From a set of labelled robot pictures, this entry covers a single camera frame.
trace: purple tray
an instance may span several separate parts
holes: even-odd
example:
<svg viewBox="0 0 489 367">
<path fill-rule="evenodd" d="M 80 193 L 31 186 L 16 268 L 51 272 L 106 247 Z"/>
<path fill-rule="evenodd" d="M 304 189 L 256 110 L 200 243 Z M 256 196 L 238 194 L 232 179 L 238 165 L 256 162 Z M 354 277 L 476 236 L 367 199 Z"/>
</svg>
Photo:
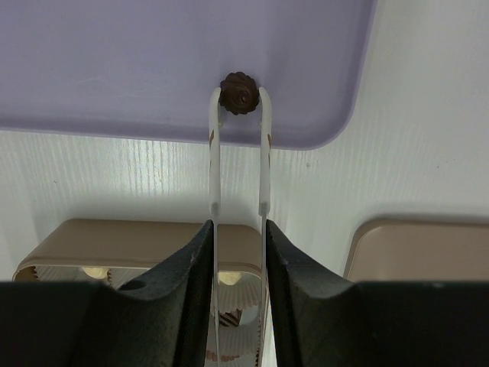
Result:
<svg viewBox="0 0 489 367">
<path fill-rule="evenodd" d="M 270 94 L 274 147 L 310 149 L 348 123 L 375 0 L 22 0 L 0 3 L 0 128 L 208 141 L 230 72 Z M 258 145 L 261 109 L 223 114 Z"/>
</svg>

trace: chocolate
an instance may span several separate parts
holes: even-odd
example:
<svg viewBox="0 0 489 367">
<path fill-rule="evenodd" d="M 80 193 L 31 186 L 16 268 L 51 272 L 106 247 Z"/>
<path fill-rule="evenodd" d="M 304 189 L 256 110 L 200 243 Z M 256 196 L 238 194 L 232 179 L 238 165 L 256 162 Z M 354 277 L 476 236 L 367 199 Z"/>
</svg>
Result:
<svg viewBox="0 0 489 367">
<path fill-rule="evenodd" d="M 257 84 L 250 76 L 238 71 L 221 81 L 219 103 L 233 115 L 246 115 L 254 111 L 260 102 Z"/>
</svg>

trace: tan tray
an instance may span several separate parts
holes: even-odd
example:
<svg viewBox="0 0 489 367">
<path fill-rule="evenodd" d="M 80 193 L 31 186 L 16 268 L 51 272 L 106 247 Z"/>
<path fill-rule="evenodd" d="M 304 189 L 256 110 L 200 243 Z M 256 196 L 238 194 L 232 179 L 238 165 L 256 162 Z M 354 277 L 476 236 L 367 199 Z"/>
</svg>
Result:
<svg viewBox="0 0 489 367">
<path fill-rule="evenodd" d="M 489 226 L 382 219 L 353 238 L 345 277 L 365 280 L 488 280 Z"/>
<path fill-rule="evenodd" d="M 202 224 L 72 219 L 23 260 L 14 281 L 36 281 L 37 267 L 149 269 L 182 248 Z M 219 270 L 260 276 L 261 235 L 219 225 Z"/>
</svg>

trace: paper cupcake liner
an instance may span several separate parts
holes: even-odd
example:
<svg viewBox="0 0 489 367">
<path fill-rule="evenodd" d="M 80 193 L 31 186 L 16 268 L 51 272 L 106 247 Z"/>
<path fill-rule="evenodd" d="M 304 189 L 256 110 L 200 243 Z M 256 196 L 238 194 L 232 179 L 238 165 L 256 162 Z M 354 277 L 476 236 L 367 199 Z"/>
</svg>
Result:
<svg viewBox="0 0 489 367">
<path fill-rule="evenodd" d="M 248 325 L 238 327 L 219 327 L 219 351 L 222 356 L 243 356 L 255 354 L 257 348 L 260 320 L 258 317 Z M 216 352 L 214 317 L 209 318 L 207 350 Z"/>
<path fill-rule="evenodd" d="M 128 281 L 145 273 L 142 268 L 110 268 L 107 278 L 98 280 L 87 275 L 77 266 L 36 266 L 34 268 L 39 281 L 104 281 L 104 283 L 118 289 Z"/>
<path fill-rule="evenodd" d="M 147 269 L 142 268 L 110 268 L 108 270 L 108 279 L 110 285 L 119 289 L 123 284 L 144 274 Z"/>
<path fill-rule="evenodd" d="M 105 281 L 88 276 L 77 266 L 36 266 L 34 268 L 39 281 Z"/>
<path fill-rule="evenodd" d="M 247 354 L 245 356 L 239 356 L 237 359 L 233 359 L 229 362 L 221 362 L 221 367 L 252 367 L 254 366 L 254 355 Z M 206 359 L 205 367 L 217 367 L 217 361 Z"/>
<path fill-rule="evenodd" d="M 261 280 L 252 274 L 244 274 L 235 285 L 219 284 L 219 311 L 231 312 L 257 306 L 261 299 Z M 214 314 L 214 297 L 211 312 Z"/>
</svg>

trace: white wood grain table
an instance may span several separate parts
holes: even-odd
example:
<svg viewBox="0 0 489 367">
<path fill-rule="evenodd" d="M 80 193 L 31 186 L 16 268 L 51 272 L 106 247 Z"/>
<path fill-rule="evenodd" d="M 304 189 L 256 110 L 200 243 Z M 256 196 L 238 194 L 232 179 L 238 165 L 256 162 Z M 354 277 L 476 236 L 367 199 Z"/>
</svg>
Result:
<svg viewBox="0 0 489 367">
<path fill-rule="evenodd" d="M 270 217 L 298 247 L 341 273 L 373 217 L 486 220 L 487 14 L 484 0 L 380 2 L 347 128 L 273 151 Z M 258 176 L 258 149 L 222 149 L 225 222 L 259 228 Z M 1 132 L 0 278 L 66 219 L 202 222 L 207 193 L 207 145 Z"/>
</svg>

